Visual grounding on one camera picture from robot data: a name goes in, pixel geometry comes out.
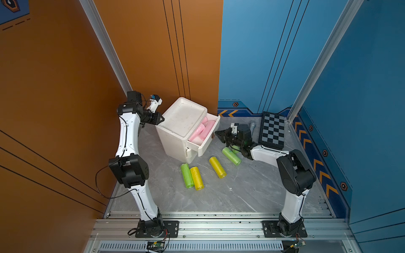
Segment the green roll with label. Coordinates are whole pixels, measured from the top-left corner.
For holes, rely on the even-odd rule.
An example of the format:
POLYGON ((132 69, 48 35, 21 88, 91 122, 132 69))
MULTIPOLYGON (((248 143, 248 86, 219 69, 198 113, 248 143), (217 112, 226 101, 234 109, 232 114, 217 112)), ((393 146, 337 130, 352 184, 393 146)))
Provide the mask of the green roll with label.
POLYGON ((241 159, 228 147, 222 150, 222 153, 235 165, 238 166, 241 163, 241 159))

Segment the green circuit board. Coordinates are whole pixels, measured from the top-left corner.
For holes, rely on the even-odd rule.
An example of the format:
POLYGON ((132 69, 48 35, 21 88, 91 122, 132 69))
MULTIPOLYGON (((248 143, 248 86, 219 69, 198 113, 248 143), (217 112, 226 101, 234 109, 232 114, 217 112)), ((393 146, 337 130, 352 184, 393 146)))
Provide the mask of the green circuit board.
POLYGON ((292 245, 290 245, 289 250, 292 250, 295 253, 299 252, 299 249, 306 246, 306 241, 298 241, 292 245))
POLYGON ((146 244, 147 253, 163 253, 166 249, 165 241, 148 241, 146 244))

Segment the white drawer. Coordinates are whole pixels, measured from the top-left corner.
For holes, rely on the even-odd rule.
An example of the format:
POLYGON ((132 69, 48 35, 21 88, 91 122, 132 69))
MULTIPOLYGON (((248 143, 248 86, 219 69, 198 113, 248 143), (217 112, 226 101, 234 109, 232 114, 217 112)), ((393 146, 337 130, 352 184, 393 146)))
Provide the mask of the white drawer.
POLYGON ((197 156, 201 157, 207 150, 209 144, 214 138, 214 132, 218 129, 220 116, 213 114, 206 114, 201 123, 197 124, 196 130, 191 134, 187 140, 186 145, 192 151, 197 152, 197 156))

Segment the right aluminium corner post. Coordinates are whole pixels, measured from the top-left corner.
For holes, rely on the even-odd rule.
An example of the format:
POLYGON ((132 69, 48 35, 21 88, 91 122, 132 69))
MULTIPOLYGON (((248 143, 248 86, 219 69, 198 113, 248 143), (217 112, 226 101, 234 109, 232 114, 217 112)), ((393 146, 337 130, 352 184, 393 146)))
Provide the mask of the right aluminium corner post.
POLYGON ((352 23, 358 10, 363 4, 364 0, 350 0, 346 3, 341 15, 339 16, 331 34, 329 35, 321 53, 319 54, 314 66, 311 69, 309 76, 304 82, 288 116, 289 123, 293 123, 294 119, 298 115, 299 110, 303 106, 305 100, 311 93, 317 80, 322 74, 324 68, 327 66, 331 56, 339 45, 340 41, 344 37, 347 29, 352 23))

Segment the left aluminium corner post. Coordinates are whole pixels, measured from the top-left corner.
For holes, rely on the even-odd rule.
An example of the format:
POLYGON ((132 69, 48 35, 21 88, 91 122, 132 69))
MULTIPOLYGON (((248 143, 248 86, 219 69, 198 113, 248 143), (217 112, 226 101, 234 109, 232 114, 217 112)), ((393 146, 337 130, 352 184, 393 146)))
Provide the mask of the left aluminium corner post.
POLYGON ((131 84, 121 64, 112 40, 109 37, 95 2, 91 0, 80 0, 79 2, 97 36, 100 45, 102 46, 102 49, 117 77, 117 80, 119 81, 124 93, 127 94, 127 92, 132 91, 131 84))

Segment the yellow roll right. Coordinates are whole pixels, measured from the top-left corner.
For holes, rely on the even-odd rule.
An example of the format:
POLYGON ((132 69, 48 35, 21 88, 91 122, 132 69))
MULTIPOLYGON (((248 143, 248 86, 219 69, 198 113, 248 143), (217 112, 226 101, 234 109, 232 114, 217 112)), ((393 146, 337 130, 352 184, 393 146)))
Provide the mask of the yellow roll right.
POLYGON ((213 167, 214 171, 216 172, 216 174, 218 175, 218 178, 222 179, 227 176, 226 171, 224 170, 224 168, 222 167, 222 165, 220 164, 219 160, 216 157, 211 157, 209 159, 209 162, 213 167))

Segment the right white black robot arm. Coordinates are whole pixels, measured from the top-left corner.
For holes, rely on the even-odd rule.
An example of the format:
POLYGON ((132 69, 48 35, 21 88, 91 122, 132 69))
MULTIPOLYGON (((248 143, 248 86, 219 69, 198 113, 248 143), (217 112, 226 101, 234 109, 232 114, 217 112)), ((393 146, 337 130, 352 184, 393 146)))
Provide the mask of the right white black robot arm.
POLYGON ((285 236, 302 229, 302 209, 310 189, 316 182, 316 174, 304 154, 297 149, 273 150, 254 142, 251 130, 246 124, 215 131, 215 135, 227 147, 237 148, 243 157, 278 168, 286 196, 276 227, 285 236))

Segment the left green circuit board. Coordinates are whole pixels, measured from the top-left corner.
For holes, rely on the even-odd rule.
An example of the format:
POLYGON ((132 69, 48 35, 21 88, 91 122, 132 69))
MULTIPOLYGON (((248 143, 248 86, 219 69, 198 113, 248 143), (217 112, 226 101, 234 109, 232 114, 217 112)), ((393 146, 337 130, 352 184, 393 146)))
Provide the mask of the left green circuit board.
POLYGON ((166 249, 165 241, 148 241, 146 244, 147 253, 163 253, 166 249))

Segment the right green circuit board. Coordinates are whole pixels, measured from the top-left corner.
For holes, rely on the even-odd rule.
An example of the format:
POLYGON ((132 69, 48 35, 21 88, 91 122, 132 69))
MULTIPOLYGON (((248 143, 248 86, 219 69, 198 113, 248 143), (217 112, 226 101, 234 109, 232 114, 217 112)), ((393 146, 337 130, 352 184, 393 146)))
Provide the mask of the right green circuit board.
POLYGON ((289 250, 292 250, 295 253, 299 252, 299 249, 306 246, 306 241, 298 241, 292 245, 290 245, 289 250))

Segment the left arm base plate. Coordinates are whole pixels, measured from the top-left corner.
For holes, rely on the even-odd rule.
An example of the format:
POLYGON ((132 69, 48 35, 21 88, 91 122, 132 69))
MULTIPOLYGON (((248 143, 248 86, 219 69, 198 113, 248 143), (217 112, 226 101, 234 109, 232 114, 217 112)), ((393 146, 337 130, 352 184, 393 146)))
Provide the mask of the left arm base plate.
POLYGON ((179 221, 139 221, 135 232, 136 238, 177 238, 179 232, 179 221))

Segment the white three-drawer cabinet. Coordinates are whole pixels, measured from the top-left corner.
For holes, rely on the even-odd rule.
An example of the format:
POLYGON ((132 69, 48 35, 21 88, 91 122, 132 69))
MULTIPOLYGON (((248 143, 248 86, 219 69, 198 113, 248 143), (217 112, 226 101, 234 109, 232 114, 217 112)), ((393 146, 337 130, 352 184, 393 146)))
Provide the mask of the white three-drawer cabinet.
POLYGON ((156 126, 166 155, 182 163, 194 160, 197 152, 188 148, 186 142, 206 114, 206 107, 183 97, 167 109, 163 114, 165 121, 156 126))

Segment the green roll leftmost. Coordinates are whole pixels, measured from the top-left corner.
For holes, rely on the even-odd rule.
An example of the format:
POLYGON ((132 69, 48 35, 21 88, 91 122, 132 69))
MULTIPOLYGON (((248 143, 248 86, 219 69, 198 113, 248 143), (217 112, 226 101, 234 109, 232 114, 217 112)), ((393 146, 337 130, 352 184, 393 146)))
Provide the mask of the green roll leftmost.
POLYGON ((182 173, 183 180, 185 183, 185 187, 187 189, 192 188, 194 186, 194 181, 193 181, 193 177, 192 177, 192 174, 191 174, 191 171, 189 168, 189 164, 183 163, 180 166, 180 169, 181 169, 181 173, 182 173))

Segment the silver toy microphone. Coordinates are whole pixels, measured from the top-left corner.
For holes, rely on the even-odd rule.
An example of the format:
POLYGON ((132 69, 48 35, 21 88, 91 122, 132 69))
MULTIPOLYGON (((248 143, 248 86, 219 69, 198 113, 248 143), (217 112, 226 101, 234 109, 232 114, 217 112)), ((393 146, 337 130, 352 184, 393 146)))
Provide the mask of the silver toy microphone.
POLYGON ((255 127, 256 127, 256 123, 253 122, 253 121, 250 122, 250 130, 251 130, 251 132, 254 132, 255 127))

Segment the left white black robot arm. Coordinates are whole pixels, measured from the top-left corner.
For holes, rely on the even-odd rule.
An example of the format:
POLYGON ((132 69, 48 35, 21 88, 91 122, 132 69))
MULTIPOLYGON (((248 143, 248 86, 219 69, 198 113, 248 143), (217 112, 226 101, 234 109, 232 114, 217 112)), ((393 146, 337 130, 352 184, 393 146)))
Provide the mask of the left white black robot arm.
POLYGON ((129 190, 140 211, 140 228, 162 228, 163 221, 148 186, 149 166, 141 158, 138 148, 139 129, 155 123, 157 114, 144 109, 140 102, 119 105, 120 139, 116 156, 109 160, 109 168, 117 181, 129 190))

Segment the green roll near microphone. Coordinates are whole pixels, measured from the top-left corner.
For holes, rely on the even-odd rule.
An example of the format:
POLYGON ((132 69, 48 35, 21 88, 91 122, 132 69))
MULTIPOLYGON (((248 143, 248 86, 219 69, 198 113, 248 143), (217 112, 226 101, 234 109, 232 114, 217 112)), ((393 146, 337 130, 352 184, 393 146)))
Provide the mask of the green roll near microphone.
POLYGON ((240 153, 240 147, 231 145, 230 148, 234 154, 240 153))

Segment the aluminium corner post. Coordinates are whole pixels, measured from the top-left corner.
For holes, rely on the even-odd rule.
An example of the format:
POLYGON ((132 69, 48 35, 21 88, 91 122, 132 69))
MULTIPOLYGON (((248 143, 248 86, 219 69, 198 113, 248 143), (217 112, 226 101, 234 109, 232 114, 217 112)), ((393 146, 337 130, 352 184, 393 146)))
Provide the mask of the aluminium corner post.
POLYGON ((327 66, 331 56, 339 45, 340 41, 344 37, 347 29, 352 23, 358 10, 363 4, 364 0, 350 0, 346 3, 341 15, 339 16, 331 34, 329 35, 321 53, 319 54, 314 66, 311 69, 309 76, 304 82, 288 116, 289 123, 293 123, 294 119, 298 115, 299 110, 303 106, 305 100, 311 93, 317 80, 322 74, 324 68, 327 66))
POLYGON ((121 64, 112 40, 109 37, 95 2, 91 0, 80 0, 79 2, 97 36, 100 45, 102 46, 102 49, 117 77, 117 80, 119 81, 124 93, 127 94, 127 92, 132 91, 131 84, 121 64))

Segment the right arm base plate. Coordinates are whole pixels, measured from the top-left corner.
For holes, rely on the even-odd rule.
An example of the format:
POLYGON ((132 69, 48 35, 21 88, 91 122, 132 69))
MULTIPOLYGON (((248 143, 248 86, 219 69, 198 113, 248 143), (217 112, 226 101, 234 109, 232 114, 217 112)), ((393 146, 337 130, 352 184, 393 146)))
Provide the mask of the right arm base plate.
POLYGON ((308 234, 304 226, 304 219, 300 219, 295 223, 288 223, 287 221, 262 221, 264 236, 266 238, 307 238, 308 234))

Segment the black silver chessboard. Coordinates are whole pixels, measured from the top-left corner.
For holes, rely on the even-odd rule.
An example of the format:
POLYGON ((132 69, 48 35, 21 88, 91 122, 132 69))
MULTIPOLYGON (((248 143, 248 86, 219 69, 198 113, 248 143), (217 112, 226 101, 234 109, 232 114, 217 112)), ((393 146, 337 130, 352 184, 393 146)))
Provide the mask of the black silver chessboard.
POLYGON ((285 117, 263 112, 258 143, 272 149, 282 150, 285 140, 285 117))

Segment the yellow roll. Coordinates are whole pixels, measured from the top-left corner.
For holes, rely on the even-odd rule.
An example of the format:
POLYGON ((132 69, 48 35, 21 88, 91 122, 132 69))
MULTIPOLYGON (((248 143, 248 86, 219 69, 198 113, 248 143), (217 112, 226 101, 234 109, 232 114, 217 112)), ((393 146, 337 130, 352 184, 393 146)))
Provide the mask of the yellow roll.
POLYGON ((227 176, 226 171, 224 170, 224 168, 222 167, 222 165, 220 164, 219 160, 216 157, 211 157, 209 159, 209 162, 213 167, 214 171, 216 172, 216 174, 218 175, 218 178, 222 179, 227 176))
POLYGON ((198 167, 192 167, 190 169, 190 172, 191 172, 191 175, 192 175, 192 179, 193 179, 193 182, 194 182, 195 189, 197 191, 204 189, 204 183, 203 183, 203 180, 202 180, 202 177, 201 177, 201 174, 200 174, 200 171, 199 171, 198 167))

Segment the aluminium mounting rail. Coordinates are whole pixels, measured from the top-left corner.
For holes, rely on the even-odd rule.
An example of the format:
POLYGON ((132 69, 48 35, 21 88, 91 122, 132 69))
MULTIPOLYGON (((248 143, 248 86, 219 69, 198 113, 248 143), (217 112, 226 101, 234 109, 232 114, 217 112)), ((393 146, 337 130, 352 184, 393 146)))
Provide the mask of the aluminium mounting rail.
POLYGON ((294 253, 290 245, 306 241, 299 253, 359 253, 348 224, 328 215, 304 217, 307 238, 266 238, 262 221, 275 214, 222 212, 167 212, 163 220, 179 221, 177 238, 136 238, 140 215, 112 211, 98 219, 85 247, 87 253, 146 253, 148 241, 165 241, 163 253, 294 253))

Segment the yellow roll left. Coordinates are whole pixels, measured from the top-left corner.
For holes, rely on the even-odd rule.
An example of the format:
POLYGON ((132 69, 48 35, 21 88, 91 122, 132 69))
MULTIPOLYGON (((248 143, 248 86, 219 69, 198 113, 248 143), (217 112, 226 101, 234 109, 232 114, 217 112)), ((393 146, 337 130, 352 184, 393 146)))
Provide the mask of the yellow roll left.
POLYGON ((200 171, 199 171, 198 167, 192 167, 190 169, 190 172, 191 172, 191 175, 192 175, 192 179, 193 179, 193 182, 194 182, 195 189, 197 191, 204 189, 204 183, 203 183, 203 180, 202 180, 202 177, 201 177, 201 174, 200 174, 200 171))

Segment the pink roll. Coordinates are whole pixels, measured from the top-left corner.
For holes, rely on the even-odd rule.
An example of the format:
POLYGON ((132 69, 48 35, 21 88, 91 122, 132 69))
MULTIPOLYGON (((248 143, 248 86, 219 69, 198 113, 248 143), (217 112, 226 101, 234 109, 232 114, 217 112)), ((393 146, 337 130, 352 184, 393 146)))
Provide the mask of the pink roll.
POLYGON ((206 127, 206 125, 207 125, 207 122, 208 122, 208 118, 207 117, 204 117, 198 124, 197 124, 197 127, 199 128, 199 127, 206 127))
POLYGON ((198 137, 205 129, 205 126, 203 123, 201 123, 197 129, 194 131, 194 133, 191 135, 188 141, 192 142, 196 137, 198 137))
POLYGON ((209 120, 209 121, 207 122, 207 125, 206 125, 204 131, 203 131, 198 137, 199 137, 200 139, 202 139, 202 140, 205 140, 205 139, 209 136, 209 133, 211 132, 211 130, 212 130, 212 128, 214 127, 215 123, 216 123, 216 121, 214 121, 214 120, 209 120))

